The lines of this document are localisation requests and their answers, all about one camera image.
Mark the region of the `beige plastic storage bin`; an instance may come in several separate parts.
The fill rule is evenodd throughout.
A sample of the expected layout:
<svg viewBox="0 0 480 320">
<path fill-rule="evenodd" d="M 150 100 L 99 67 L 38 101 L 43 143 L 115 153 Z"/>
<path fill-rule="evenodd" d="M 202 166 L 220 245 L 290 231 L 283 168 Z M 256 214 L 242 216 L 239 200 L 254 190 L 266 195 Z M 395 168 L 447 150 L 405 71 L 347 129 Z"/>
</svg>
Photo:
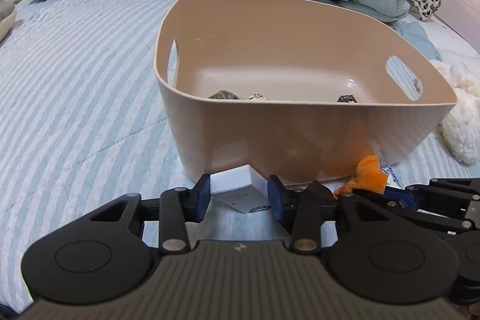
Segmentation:
<svg viewBox="0 0 480 320">
<path fill-rule="evenodd" d="M 154 53 L 190 179 L 249 165 L 299 184 L 352 175 L 371 154 L 395 164 L 456 104 L 394 30 L 316 1 L 177 0 Z M 222 89 L 239 100 L 208 98 Z M 266 100 L 249 101 L 254 93 Z"/>
</svg>

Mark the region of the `grey plush toy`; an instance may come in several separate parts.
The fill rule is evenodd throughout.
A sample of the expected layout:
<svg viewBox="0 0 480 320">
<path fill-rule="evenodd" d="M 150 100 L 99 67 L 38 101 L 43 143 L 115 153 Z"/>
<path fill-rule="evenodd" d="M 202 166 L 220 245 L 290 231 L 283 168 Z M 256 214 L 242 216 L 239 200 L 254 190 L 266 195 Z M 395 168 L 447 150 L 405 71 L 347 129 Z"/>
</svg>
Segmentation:
<svg viewBox="0 0 480 320">
<path fill-rule="evenodd" d="M 13 1 L 0 4 L 0 41 L 3 41 L 16 21 L 16 5 Z"/>
</svg>

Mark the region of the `white fluffy plush toy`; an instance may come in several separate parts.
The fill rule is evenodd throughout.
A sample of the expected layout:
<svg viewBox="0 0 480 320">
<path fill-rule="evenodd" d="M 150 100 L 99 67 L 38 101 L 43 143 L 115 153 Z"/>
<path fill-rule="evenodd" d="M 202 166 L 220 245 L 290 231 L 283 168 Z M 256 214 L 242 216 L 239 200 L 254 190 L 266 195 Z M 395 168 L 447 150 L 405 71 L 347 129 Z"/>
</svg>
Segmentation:
<svg viewBox="0 0 480 320">
<path fill-rule="evenodd" d="M 465 64 L 430 63 L 456 94 L 456 104 L 439 124 L 451 155 L 460 163 L 479 160 L 479 75 Z"/>
</svg>

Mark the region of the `orange plush toy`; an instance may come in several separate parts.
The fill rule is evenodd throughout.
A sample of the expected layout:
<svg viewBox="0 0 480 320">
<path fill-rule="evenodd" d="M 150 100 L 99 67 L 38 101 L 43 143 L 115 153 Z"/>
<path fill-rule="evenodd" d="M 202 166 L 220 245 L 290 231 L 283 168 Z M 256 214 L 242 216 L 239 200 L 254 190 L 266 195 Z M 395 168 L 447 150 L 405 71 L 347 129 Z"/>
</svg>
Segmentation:
<svg viewBox="0 0 480 320">
<path fill-rule="evenodd" d="M 356 166 L 354 176 L 342 187 L 334 191 L 338 199 L 343 193 L 352 193 L 355 189 L 383 194 L 387 185 L 388 175 L 381 170 L 379 158 L 375 155 L 364 157 Z"/>
</svg>

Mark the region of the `dark box with yellow stars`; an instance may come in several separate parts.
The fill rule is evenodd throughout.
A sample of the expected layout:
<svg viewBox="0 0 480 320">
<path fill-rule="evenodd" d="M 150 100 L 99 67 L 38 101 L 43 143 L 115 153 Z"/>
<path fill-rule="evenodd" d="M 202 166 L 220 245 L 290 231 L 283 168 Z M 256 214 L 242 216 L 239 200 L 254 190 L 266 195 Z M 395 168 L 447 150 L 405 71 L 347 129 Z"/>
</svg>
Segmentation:
<svg viewBox="0 0 480 320">
<path fill-rule="evenodd" d="M 356 98 L 353 95 L 341 95 L 337 99 L 338 103 L 357 103 Z"/>
</svg>

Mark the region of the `blue striped bed cover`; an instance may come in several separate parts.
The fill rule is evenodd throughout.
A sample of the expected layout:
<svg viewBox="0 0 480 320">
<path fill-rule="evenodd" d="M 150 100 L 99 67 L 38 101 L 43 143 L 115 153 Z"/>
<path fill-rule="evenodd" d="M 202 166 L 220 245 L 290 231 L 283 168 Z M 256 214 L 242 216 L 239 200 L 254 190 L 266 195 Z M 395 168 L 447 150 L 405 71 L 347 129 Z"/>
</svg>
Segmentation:
<svg viewBox="0 0 480 320">
<path fill-rule="evenodd" d="M 176 0 L 23 0 L 1 42 L 1 302 L 31 243 L 125 193 L 190 186 L 154 72 Z"/>
</svg>

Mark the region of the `blue white patterned box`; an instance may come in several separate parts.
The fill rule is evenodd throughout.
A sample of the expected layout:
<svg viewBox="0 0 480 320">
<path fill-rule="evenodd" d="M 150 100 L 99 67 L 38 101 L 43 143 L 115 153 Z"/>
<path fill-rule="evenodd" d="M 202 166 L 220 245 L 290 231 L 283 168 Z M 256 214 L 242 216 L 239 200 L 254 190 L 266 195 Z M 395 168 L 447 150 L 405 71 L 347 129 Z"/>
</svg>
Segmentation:
<svg viewBox="0 0 480 320">
<path fill-rule="evenodd" d="M 401 188 L 401 183 L 398 180 L 396 173 L 394 172 L 393 168 L 389 165 L 381 166 L 381 172 L 387 175 L 386 185 L 392 188 Z"/>
</svg>

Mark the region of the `green dried herb sachet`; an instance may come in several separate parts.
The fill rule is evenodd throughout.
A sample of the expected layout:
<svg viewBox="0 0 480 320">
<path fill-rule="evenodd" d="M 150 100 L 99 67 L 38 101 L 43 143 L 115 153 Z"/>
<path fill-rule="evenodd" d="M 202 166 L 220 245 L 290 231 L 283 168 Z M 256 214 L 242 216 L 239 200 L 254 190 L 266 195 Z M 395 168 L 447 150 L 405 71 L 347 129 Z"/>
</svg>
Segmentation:
<svg viewBox="0 0 480 320">
<path fill-rule="evenodd" d="M 219 90 L 208 97 L 209 99 L 216 99 L 216 100 L 239 100 L 239 96 L 235 93 L 231 93 L 227 90 Z"/>
</svg>

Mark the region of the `small white box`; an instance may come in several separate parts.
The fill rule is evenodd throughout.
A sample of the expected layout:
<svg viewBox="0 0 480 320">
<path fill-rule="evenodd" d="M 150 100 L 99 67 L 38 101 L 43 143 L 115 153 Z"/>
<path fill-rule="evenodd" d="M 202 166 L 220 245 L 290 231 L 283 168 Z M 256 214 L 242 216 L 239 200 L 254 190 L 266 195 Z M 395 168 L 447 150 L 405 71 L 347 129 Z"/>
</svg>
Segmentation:
<svg viewBox="0 0 480 320">
<path fill-rule="evenodd" d="M 211 195 L 243 214 L 270 208 L 268 182 L 251 166 L 239 166 L 210 177 Z"/>
</svg>

